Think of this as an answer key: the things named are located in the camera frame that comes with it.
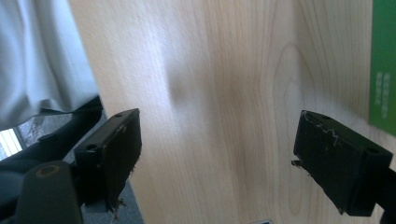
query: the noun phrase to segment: wooden surface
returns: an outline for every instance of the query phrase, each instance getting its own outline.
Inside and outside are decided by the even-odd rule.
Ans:
[[[146,223],[378,223],[290,165],[302,109],[367,124],[372,1],[71,0],[107,114],[139,107]]]

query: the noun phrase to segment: gray fabric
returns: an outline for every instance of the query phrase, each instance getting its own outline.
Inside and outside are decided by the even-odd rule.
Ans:
[[[0,130],[96,95],[67,1],[0,1]]]

